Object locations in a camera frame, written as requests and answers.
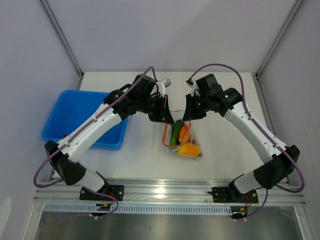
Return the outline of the red orange mango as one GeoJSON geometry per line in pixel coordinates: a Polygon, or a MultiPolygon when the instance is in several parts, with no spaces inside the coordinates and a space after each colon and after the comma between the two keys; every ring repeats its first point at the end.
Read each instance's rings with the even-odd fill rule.
{"type": "Polygon", "coordinates": [[[188,142],[190,139],[189,128],[183,124],[178,133],[178,141],[180,144],[188,142]]]}

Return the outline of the clear zip bag orange zipper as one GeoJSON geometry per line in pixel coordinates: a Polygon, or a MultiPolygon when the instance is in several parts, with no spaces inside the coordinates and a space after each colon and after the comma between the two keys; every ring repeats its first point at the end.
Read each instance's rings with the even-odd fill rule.
{"type": "Polygon", "coordinates": [[[173,124],[166,123],[162,136],[162,144],[169,153],[184,158],[200,159],[203,157],[202,147],[192,128],[192,122],[183,120],[185,111],[171,110],[173,124]]]}

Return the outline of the green cucumber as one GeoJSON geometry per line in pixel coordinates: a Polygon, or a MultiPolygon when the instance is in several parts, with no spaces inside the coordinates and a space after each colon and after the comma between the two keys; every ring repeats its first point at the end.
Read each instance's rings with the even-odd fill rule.
{"type": "Polygon", "coordinates": [[[184,122],[181,119],[177,120],[173,125],[171,129],[171,136],[169,141],[170,146],[178,145],[179,133],[183,125],[184,125],[184,122]]]}

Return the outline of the yellow mango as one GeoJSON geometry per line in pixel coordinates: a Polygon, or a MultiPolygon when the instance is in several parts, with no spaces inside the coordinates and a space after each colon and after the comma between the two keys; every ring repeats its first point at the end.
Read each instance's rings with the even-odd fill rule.
{"type": "Polygon", "coordinates": [[[181,156],[194,158],[197,157],[201,153],[201,151],[202,149],[199,145],[186,142],[179,147],[177,153],[181,156]]]}

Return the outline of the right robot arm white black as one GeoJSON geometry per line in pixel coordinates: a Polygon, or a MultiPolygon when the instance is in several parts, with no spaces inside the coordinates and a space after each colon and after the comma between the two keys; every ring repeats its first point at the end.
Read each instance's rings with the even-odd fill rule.
{"type": "Polygon", "coordinates": [[[235,88],[224,90],[212,73],[198,80],[189,79],[187,84],[191,92],[185,96],[183,120],[202,119],[209,111],[220,114],[242,133],[263,163],[229,183],[228,196],[232,201],[241,201],[252,190],[272,189],[293,172],[300,150],[295,145],[288,146],[261,126],[235,88]]]}

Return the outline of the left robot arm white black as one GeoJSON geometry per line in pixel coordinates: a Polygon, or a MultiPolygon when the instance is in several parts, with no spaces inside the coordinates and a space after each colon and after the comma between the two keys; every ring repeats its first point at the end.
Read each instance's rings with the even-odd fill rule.
{"type": "Polygon", "coordinates": [[[132,83],[108,93],[98,108],[80,126],[59,141],[46,142],[48,162],[60,180],[68,186],[88,188],[97,200],[108,196],[105,178],[80,163],[80,157],[106,132],[136,113],[146,114],[150,121],[172,124],[166,88],[169,79],[157,80],[139,74],[132,83]]]}

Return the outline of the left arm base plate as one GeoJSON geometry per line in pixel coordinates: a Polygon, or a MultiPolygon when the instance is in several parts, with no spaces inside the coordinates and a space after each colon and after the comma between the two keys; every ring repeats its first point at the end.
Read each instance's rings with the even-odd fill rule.
{"type": "MultiPolygon", "coordinates": [[[[98,191],[98,193],[111,196],[119,202],[123,200],[124,192],[124,185],[108,185],[98,191]]],[[[82,201],[112,201],[109,197],[92,193],[84,187],[81,188],[79,199],[82,201]]]]}

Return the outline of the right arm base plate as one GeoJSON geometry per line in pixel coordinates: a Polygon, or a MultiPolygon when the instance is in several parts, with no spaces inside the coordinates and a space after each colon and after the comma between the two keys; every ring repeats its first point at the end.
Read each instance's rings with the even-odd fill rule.
{"type": "Polygon", "coordinates": [[[212,187],[207,193],[212,196],[214,203],[257,204],[259,202],[256,190],[239,193],[235,190],[230,190],[229,187],[216,186],[212,187]]]}

